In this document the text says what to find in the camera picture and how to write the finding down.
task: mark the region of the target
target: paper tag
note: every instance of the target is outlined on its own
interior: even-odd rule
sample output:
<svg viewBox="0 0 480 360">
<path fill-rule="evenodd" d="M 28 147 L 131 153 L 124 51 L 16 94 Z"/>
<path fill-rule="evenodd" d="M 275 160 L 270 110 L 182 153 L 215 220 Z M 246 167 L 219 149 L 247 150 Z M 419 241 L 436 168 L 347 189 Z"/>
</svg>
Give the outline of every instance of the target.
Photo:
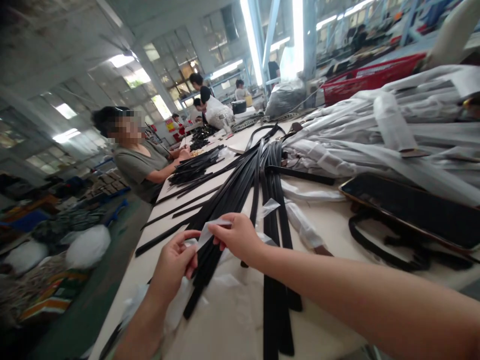
<svg viewBox="0 0 480 360">
<path fill-rule="evenodd" d="M 196 251 L 198 252 L 206 243 L 207 241 L 212 237 L 212 233 L 209 230 L 209 224 L 215 224 L 215 225 L 232 225 L 232 223 L 228 220 L 223 220 L 223 219 L 217 219 L 217 220 L 212 220 L 208 221 L 203 225 L 203 229 L 201 230 L 200 238 L 198 238 L 198 247 L 196 248 Z"/>
</svg>

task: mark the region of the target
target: gray t-shirt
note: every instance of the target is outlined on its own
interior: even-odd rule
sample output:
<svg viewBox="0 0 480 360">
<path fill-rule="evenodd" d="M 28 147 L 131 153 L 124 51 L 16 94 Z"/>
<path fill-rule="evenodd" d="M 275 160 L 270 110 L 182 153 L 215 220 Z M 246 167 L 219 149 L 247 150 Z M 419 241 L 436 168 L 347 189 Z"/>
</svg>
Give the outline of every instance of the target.
<svg viewBox="0 0 480 360">
<path fill-rule="evenodd" d="M 160 192 L 163 184 L 151 182 L 146 177 L 151 172 L 168 166 L 169 154 L 161 146 L 156 146 L 148 140 L 145 140 L 142 145 L 150 152 L 150 157 L 138 151 L 118 146 L 113 159 L 135 195 L 149 203 Z"/>
</svg>

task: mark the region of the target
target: floor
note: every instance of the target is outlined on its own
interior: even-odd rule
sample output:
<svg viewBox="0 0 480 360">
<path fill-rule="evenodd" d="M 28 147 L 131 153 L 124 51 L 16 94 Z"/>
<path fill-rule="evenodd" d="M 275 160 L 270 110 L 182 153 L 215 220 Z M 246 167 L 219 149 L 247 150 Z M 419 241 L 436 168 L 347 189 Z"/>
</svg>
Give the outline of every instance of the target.
<svg viewBox="0 0 480 360">
<path fill-rule="evenodd" d="M 118 198 L 128 206 L 110 227 L 110 246 L 85 288 L 66 313 L 30 353 L 29 359 L 65 360 L 79 358 L 97 339 L 105 317 L 120 286 L 127 265 L 148 220 L 151 206 L 131 192 Z"/>
</svg>

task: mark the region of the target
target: woman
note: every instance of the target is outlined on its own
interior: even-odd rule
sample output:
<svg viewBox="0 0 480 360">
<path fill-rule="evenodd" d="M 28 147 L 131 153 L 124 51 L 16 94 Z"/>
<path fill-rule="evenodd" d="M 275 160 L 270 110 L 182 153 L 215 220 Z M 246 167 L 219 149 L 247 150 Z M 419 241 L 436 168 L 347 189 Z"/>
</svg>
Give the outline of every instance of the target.
<svg viewBox="0 0 480 360">
<path fill-rule="evenodd" d="M 194 99 L 193 105 L 201 112 L 204 124 L 209 124 L 220 130 L 224 127 L 223 119 L 226 119 L 227 122 L 234 120 L 232 109 L 212 96 L 210 89 L 203 85 L 204 78 L 200 74 L 191 74 L 189 80 L 193 88 L 200 92 L 200 98 Z"/>
<path fill-rule="evenodd" d="M 270 246 L 259 239 L 246 215 L 221 218 L 231 228 L 208 225 L 220 251 L 228 248 L 251 268 L 310 299 L 392 358 L 480 359 L 478 301 L 387 266 Z M 187 230 L 163 247 L 115 360 L 148 360 L 157 352 L 167 307 L 182 277 L 191 279 L 199 263 L 197 247 L 184 241 L 199 236 L 200 231 Z"/>
<path fill-rule="evenodd" d="M 238 79 L 235 85 L 236 85 L 235 100 L 237 101 L 245 100 L 245 98 L 249 96 L 250 93 L 247 89 L 244 89 L 244 85 L 245 85 L 244 81 L 242 79 Z"/>
<path fill-rule="evenodd" d="M 178 130 L 178 133 L 181 136 L 185 136 L 185 125 L 180 120 L 180 115 L 178 115 L 177 113 L 173 113 L 171 119 L 173 120 L 173 126 L 175 127 L 175 130 Z"/>
<path fill-rule="evenodd" d="M 168 152 L 143 138 L 141 119 L 128 107 L 106 106 L 92 114 L 94 126 L 118 145 L 115 164 L 132 191 L 147 203 L 154 204 L 167 178 L 180 161 L 190 159 L 190 149 Z"/>
</svg>

